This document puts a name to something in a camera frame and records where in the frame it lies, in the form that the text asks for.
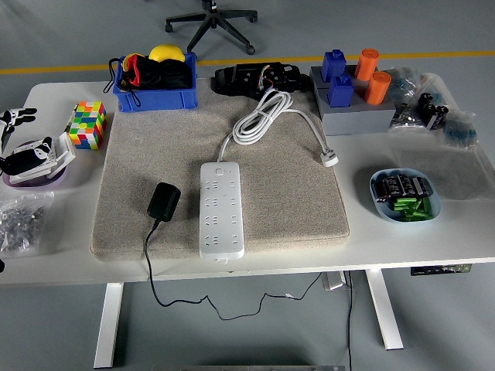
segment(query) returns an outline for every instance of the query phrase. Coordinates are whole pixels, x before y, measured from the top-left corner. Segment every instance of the yellow ball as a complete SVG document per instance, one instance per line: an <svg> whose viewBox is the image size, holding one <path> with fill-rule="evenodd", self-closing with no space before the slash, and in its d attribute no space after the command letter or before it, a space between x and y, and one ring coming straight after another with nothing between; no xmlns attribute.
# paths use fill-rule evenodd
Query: yellow ball
<svg viewBox="0 0 495 371"><path fill-rule="evenodd" d="M184 62L186 56L184 56L183 51L177 45L162 44L153 48L149 54L149 59L157 62L162 62L163 60L180 60Z"/></svg>

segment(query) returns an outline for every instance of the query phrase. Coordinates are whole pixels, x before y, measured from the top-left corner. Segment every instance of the white cable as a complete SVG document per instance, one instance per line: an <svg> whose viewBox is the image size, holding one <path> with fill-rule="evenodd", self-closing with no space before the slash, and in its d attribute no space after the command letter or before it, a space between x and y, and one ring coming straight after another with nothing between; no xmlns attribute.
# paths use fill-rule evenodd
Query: white cable
<svg viewBox="0 0 495 371"><path fill-rule="evenodd" d="M278 91L276 89L268 89L262 97L256 108L248 115L241 118L232 129L222 144L218 162L224 160L224 152L231 138L239 145L252 145L261 139L270 128L273 121L284 112L294 112L300 114L308 122L309 126L315 133L316 138L322 146L323 153L321 154L323 164L325 166L335 165L339 160L335 153L326 145L325 140L319 133L318 128L311 121L307 114L302 111L291 109L293 100L289 93Z"/></svg>

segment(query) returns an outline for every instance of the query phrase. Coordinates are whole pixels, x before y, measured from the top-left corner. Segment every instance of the gray felt mat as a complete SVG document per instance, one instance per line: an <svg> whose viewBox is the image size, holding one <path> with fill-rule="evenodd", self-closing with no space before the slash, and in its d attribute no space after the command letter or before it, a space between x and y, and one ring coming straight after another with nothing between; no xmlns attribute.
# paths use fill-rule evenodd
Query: gray felt mat
<svg viewBox="0 0 495 371"><path fill-rule="evenodd" d="M310 90L292 93L292 108L321 125ZM225 97L197 84L195 110L120 113L114 116L97 204L91 251L100 260L142 258L153 220L149 201L159 182L182 196L171 222L150 240L154 258L199 255L200 166L215 162L235 122L257 102ZM306 121L284 113L253 145L230 141L224 161L241 168L246 254L266 250L320 248L344 244L349 227L331 168Z"/></svg>

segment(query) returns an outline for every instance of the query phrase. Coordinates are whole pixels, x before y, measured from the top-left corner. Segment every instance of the floor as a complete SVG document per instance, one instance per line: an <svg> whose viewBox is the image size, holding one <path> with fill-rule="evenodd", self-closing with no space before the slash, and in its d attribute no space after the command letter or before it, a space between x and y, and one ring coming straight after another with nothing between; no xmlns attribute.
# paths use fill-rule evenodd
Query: floor
<svg viewBox="0 0 495 371"><path fill-rule="evenodd" d="M219 7L258 10L238 19L253 56L221 29L194 49L198 76L250 60L291 60L303 73L325 51L357 56L378 49L379 69L415 66L437 73L461 110L476 114L480 143L495 164L495 3L225 0ZM161 43L183 50L198 25L164 31L166 16L201 10L197 0L0 1L0 111L22 107L38 83L107 80L110 58L148 53ZM385 270L405 348L385 351L363 271L353 272L352 367L359 370L490 370L495 364L495 266L468 274L411 277ZM302 295L315 274L212 278L157 283L163 300L209 294L226 316L256 311L263 293ZM92 369L104 285L0 287L0 370ZM327 292L320 281L302 301L267 299L250 318L222 322L208 305L161 308L147 283L126 284L114 367L177 365L343 365L349 367L350 290Z"/></svg>

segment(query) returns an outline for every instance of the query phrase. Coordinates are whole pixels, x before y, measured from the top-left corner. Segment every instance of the orange toy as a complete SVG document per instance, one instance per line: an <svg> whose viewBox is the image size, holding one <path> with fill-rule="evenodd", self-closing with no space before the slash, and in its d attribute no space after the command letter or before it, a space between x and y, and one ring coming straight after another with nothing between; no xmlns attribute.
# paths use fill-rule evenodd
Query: orange toy
<svg viewBox="0 0 495 371"><path fill-rule="evenodd" d="M386 72L373 73L364 94L364 100L369 104L381 104L384 101L391 81L391 76Z"/></svg>
<svg viewBox="0 0 495 371"><path fill-rule="evenodd" d="M364 49L359 56L354 76L358 80L368 81L377 68L379 58L380 53L377 50L371 48Z"/></svg>

